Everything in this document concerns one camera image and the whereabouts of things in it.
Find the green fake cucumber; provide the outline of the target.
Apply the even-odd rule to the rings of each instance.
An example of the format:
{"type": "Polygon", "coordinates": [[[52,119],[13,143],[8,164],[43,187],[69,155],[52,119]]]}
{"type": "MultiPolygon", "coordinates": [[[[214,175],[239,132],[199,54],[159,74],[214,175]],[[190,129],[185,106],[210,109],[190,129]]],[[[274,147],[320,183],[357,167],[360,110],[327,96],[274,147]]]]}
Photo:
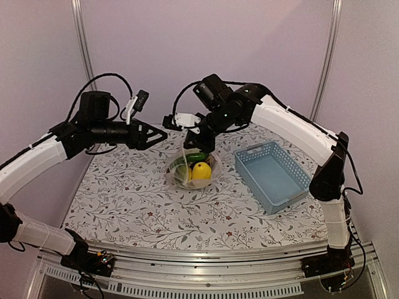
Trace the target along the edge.
{"type": "Polygon", "coordinates": [[[181,157],[175,159],[170,164],[170,166],[173,168],[180,164],[186,164],[186,163],[188,165],[191,165],[192,163],[204,161],[207,157],[208,157],[208,154],[206,154],[206,153],[190,153],[190,154],[186,154],[184,156],[181,156],[181,157]]]}

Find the clear zip top bag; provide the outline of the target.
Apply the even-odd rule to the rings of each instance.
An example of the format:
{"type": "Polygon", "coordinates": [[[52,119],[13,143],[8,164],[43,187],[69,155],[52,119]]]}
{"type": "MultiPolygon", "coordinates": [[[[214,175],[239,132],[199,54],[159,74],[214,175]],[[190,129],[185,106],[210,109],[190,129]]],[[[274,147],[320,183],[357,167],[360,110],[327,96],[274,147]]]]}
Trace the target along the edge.
{"type": "Polygon", "coordinates": [[[185,149],[183,141],[166,163],[165,178],[174,187],[194,190],[211,185],[222,172],[222,163],[215,153],[198,148],[185,149]]]}

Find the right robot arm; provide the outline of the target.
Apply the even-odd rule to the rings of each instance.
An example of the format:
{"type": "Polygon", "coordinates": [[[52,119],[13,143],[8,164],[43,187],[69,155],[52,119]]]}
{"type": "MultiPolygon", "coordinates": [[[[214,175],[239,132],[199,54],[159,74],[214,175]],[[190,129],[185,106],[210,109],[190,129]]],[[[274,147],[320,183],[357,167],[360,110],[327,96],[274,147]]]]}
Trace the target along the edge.
{"type": "Polygon", "coordinates": [[[232,85],[216,74],[191,83],[194,93],[209,113],[205,116],[173,114],[174,123],[188,130],[185,148],[211,153],[215,149],[215,138],[227,132],[230,126],[254,123],[276,133],[310,156],[317,169],[309,191],[320,202],[327,226],[327,254],[323,256],[322,266],[329,272],[336,271],[346,262],[352,243],[343,187],[348,136],[343,132],[336,135],[319,127],[284,105],[259,83],[239,83],[237,90],[232,90],[232,85]]]}

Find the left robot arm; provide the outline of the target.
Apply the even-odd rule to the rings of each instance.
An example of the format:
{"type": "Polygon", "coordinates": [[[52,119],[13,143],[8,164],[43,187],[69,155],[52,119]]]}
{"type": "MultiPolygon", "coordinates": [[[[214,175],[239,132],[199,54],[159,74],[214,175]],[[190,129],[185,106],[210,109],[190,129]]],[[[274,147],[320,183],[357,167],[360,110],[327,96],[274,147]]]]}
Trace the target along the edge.
{"type": "Polygon", "coordinates": [[[168,135],[134,118],[148,99],[143,90],[128,101],[125,121],[108,115],[110,103],[116,101],[108,92],[83,92],[78,99],[79,110],[73,119],[52,127],[40,140],[1,165],[1,242],[53,250],[67,255],[79,270],[88,270],[93,258],[85,251],[85,240],[72,230],[58,229],[25,216],[9,201],[42,173],[94,145],[123,144],[131,150],[143,151],[166,140],[168,135]]]}

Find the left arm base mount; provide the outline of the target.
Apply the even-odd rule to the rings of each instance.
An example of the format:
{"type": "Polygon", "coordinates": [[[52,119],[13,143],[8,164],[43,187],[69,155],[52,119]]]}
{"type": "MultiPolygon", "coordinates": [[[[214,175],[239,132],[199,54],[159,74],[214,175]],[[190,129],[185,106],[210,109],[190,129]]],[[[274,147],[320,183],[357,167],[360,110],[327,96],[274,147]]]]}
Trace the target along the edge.
{"type": "Polygon", "coordinates": [[[91,253],[87,249],[74,249],[69,255],[62,257],[60,264],[92,275],[111,277],[115,265],[115,255],[106,250],[91,253]]]}

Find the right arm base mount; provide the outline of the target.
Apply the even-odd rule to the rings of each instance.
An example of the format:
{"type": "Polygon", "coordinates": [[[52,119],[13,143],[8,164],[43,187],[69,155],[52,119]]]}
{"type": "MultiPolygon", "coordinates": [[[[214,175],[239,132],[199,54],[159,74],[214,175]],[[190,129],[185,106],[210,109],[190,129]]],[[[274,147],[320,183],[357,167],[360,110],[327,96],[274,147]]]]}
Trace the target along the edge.
{"type": "Polygon", "coordinates": [[[331,249],[330,247],[327,247],[327,253],[305,257],[300,260],[300,263],[306,278],[345,270],[355,265],[350,249],[331,249]]]}

